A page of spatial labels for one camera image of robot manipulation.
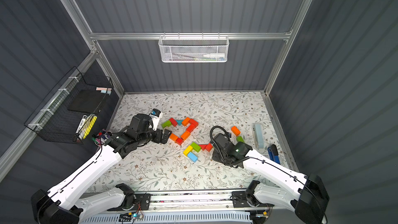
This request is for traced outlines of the small red block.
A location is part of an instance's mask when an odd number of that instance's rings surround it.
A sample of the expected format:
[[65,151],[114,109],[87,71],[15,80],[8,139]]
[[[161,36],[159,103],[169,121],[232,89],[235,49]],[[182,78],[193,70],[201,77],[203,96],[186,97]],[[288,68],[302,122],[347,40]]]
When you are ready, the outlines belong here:
[[184,142],[184,140],[181,139],[181,138],[177,138],[176,141],[175,141],[175,143],[180,145],[180,146],[183,144],[183,142]]

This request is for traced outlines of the orange rectangular block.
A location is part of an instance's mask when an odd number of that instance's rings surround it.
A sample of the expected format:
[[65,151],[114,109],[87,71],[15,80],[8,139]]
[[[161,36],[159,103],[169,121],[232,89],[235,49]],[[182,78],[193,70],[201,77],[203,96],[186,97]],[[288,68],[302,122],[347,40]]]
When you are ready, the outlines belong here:
[[182,124],[183,126],[185,126],[185,127],[186,127],[189,123],[190,123],[190,118],[189,118],[189,117],[185,118],[185,119],[181,122],[181,124]]

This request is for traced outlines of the light blue block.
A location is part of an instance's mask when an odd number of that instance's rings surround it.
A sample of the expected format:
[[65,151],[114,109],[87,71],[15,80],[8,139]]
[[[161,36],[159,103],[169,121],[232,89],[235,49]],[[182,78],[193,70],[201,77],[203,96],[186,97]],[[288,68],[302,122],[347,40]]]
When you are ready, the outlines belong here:
[[197,162],[197,160],[198,160],[198,157],[194,154],[194,153],[192,153],[192,152],[189,152],[188,154],[187,154],[187,157],[192,161],[192,162]]

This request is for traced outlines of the yellow block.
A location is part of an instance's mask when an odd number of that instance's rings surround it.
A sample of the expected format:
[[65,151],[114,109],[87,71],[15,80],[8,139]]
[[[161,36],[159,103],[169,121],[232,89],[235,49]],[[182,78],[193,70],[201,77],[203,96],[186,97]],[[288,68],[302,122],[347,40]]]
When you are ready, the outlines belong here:
[[188,154],[193,150],[193,147],[189,145],[183,152],[185,156],[188,156]]

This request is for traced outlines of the red rectangular block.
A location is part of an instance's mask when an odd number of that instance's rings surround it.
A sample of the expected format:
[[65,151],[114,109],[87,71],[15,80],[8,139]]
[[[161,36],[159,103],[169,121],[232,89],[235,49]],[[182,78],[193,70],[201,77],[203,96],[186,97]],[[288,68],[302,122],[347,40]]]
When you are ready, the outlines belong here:
[[194,119],[190,119],[190,120],[189,120],[189,123],[192,124],[192,125],[194,125],[195,127],[197,127],[197,126],[199,125],[198,122],[195,121]]
[[196,128],[196,126],[193,125],[193,124],[191,124],[191,125],[189,125],[189,127],[187,128],[187,131],[188,131],[189,133],[191,133],[191,132],[194,131],[195,128]]

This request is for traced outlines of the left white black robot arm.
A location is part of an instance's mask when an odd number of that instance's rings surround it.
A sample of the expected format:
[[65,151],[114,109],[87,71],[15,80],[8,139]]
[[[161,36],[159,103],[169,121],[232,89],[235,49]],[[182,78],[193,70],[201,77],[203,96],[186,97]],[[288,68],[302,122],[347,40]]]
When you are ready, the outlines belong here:
[[31,197],[34,220],[38,224],[79,224],[108,209],[129,211],[139,207],[142,200],[124,183],[86,199],[81,196],[131,152],[150,142],[166,144],[171,131],[158,128],[162,116],[158,109],[153,109],[148,115],[135,115],[128,126],[113,133],[99,151],[69,177],[48,191],[38,190]]

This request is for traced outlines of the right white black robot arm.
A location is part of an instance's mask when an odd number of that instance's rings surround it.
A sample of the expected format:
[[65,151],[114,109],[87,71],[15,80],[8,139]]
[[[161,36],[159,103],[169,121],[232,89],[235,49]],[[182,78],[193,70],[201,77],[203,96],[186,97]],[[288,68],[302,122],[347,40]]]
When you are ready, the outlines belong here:
[[271,187],[253,180],[245,191],[249,205],[276,205],[294,212],[306,224],[327,223],[325,212],[330,197],[318,175],[285,168],[248,144],[233,144],[227,134],[211,136],[210,142],[214,155],[225,166],[252,171],[274,183]]

